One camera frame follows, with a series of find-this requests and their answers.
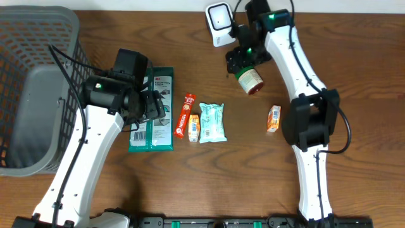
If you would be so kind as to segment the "green lid white jar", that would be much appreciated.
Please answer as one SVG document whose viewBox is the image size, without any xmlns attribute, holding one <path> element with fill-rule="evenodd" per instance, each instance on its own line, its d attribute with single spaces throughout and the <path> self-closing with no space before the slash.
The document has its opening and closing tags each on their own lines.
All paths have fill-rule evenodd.
<svg viewBox="0 0 405 228">
<path fill-rule="evenodd" d="M 253 66 L 243 68 L 239 73 L 235 74 L 235 78 L 248 95 L 258 92 L 264 86 L 262 78 Z"/>
</svg>

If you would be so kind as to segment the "green 3M package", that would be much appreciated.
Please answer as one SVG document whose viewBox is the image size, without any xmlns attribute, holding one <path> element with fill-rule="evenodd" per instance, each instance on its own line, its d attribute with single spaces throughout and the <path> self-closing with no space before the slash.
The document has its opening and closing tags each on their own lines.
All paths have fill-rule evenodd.
<svg viewBox="0 0 405 228">
<path fill-rule="evenodd" d="M 165 116 L 139 125 L 130 132 L 129 153 L 173 150 L 173 67 L 154 67 L 147 70 L 144 83 L 149 86 L 143 91 L 158 91 L 163 102 Z"/>
</svg>

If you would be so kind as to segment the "red Nescafe stick sachet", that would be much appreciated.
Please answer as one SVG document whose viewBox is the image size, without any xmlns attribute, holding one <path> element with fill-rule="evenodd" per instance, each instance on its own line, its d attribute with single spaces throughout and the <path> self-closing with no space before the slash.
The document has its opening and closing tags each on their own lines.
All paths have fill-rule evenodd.
<svg viewBox="0 0 405 228">
<path fill-rule="evenodd" d="M 174 136 L 178 137 L 179 139 L 184 138 L 185 128 L 189 120 L 190 112 L 195 100 L 196 100 L 195 94 L 191 93 L 186 94 L 184 103 L 182 105 L 182 110 L 178 118 L 178 123 L 173 133 Z"/>
</svg>

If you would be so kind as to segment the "orange tissue pack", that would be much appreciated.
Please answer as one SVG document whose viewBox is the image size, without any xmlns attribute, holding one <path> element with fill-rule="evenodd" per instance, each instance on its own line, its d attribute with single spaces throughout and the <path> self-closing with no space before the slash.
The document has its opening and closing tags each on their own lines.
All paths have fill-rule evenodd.
<svg viewBox="0 0 405 228">
<path fill-rule="evenodd" d="M 189 141 L 198 142 L 201 131 L 199 115 L 190 115 L 188 126 Z"/>
<path fill-rule="evenodd" d="M 273 105 L 271 107 L 266 124 L 268 132 L 276 132 L 278 130 L 280 124 L 280 112 L 281 106 Z"/>
</svg>

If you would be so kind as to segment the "light blue tissue pack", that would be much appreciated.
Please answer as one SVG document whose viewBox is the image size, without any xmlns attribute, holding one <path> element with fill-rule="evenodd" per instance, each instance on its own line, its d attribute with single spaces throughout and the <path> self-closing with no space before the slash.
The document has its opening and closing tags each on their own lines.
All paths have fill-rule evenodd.
<svg viewBox="0 0 405 228">
<path fill-rule="evenodd" d="M 200 103 L 199 107 L 201 109 L 199 142 L 202 144 L 227 141 L 223 126 L 224 104 Z"/>
</svg>

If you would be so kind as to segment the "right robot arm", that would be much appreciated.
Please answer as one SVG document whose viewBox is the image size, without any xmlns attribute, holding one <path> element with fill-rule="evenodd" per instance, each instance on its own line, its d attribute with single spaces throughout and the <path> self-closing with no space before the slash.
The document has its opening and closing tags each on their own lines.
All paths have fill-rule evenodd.
<svg viewBox="0 0 405 228">
<path fill-rule="evenodd" d="M 294 14 L 270 10 L 255 1 L 245 7 L 248 24 L 231 25 L 239 46 L 225 58 L 227 70 L 240 80 L 254 67 L 273 60 L 283 78 L 290 107 L 281 121 L 282 133 L 294 150 L 300 185 L 299 213 L 307 224 L 332 216 L 328 200 L 326 157 L 341 110 L 337 90 L 317 77 L 299 42 Z"/>
</svg>

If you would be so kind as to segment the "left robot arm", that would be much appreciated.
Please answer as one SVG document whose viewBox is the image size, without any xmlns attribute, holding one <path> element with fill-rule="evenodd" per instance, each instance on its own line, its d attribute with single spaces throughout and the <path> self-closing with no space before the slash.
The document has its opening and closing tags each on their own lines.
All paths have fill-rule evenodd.
<svg viewBox="0 0 405 228">
<path fill-rule="evenodd" d="M 90 76 L 82 83 L 74 131 L 56 175 L 30 218 L 13 227 L 131 227 L 119 208 L 90 217 L 94 190 L 107 154 L 127 125 L 165 116 L 163 101 L 148 84 Z"/>
</svg>

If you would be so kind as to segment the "white barcode scanner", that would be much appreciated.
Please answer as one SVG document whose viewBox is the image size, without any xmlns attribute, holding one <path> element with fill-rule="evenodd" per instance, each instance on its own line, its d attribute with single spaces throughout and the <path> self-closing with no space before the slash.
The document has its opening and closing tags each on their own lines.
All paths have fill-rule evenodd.
<svg viewBox="0 0 405 228">
<path fill-rule="evenodd" d="M 214 3 L 205 9 L 206 23 L 213 40 L 213 46 L 218 48 L 234 43 L 236 38 L 230 36 L 233 16 L 230 5 L 226 2 Z"/>
</svg>

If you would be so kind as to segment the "grey plastic shopping basket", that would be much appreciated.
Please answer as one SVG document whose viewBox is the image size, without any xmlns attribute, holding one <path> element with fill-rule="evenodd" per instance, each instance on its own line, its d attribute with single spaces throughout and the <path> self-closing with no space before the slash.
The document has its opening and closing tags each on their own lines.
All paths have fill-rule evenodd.
<svg viewBox="0 0 405 228">
<path fill-rule="evenodd" d="M 76 14 L 61 6 L 1 7 L 1 175 L 55 173 L 78 108 L 55 64 L 76 88 L 93 71 L 79 41 Z"/>
</svg>

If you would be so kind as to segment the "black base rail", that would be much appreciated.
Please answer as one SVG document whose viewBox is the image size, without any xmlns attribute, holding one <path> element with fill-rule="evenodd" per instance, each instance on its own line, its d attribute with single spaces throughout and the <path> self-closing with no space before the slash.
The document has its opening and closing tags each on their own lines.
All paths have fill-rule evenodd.
<svg viewBox="0 0 405 228">
<path fill-rule="evenodd" d="M 370 218 L 337 218 L 332 215 L 324 220 L 309 222 L 299 217 L 269 218 L 139 218 L 135 228 L 373 228 Z"/>
</svg>

